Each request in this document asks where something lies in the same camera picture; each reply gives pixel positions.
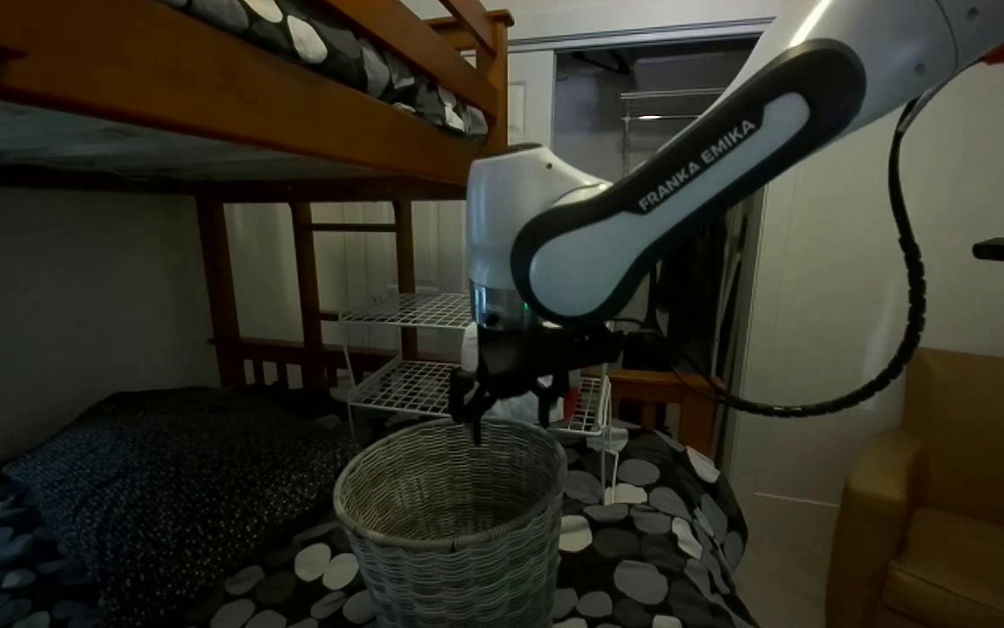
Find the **white door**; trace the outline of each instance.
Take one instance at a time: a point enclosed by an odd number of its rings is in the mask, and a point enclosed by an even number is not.
[[[553,144],[556,52],[510,54],[510,144]]]

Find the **pillow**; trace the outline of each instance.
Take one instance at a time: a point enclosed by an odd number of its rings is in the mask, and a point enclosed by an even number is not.
[[[5,470],[33,488],[109,625],[159,625],[307,513],[350,451],[240,389],[114,395]]]

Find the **wicker basket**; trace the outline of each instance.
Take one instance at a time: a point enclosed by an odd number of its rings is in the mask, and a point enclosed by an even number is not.
[[[553,431],[427,423],[368,447],[334,480],[382,625],[553,621],[565,451]]]

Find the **wire rack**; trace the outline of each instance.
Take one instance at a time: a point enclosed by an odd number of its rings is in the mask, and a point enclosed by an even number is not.
[[[350,309],[346,322],[460,331],[471,322],[471,296],[469,293],[386,293],[368,309]]]
[[[378,413],[447,415],[451,363],[392,359],[375,370],[350,402]]]
[[[453,363],[420,363],[420,359],[392,359],[375,370],[361,387],[350,389],[350,404],[375,413],[417,413],[417,415],[447,415],[451,413],[451,370]],[[568,413],[556,413],[556,431],[592,435],[606,429],[606,378],[583,373],[575,396],[565,404]]]

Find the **white wall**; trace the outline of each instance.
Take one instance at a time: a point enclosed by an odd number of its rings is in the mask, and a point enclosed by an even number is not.
[[[0,457],[111,389],[214,380],[188,197],[0,192]]]
[[[392,203],[322,203],[318,223],[392,223]],[[417,203],[417,275],[420,288],[469,288],[465,203]],[[300,293],[292,260],[289,204],[232,204],[232,254],[239,286],[239,316],[249,337],[300,342]],[[383,293],[399,288],[394,234],[315,234],[318,286],[324,309],[368,309]],[[324,342],[341,344],[341,323],[324,323]],[[399,331],[368,328],[368,337],[350,337],[368,347],[394,347]],[[428,353],[457,344],[457,337],[422,335]]]
[[[873,125],[766,186],[745,396],[835,396],[895,347],[907,286],[885,197],[888,128]],[[1004,65],[969,71],[923,111],[902,175],[930,281],[923,344],[1004,357],[1004,265],[973,259],[978,240],[1004,238]],[[820,607],[842,485],[895,413],[899,387],[830,417],[737,417],[731,477],[752,530],[766,530],[757,548],[816,574],[770,578],[773,589],[800,585],[793,595]]]

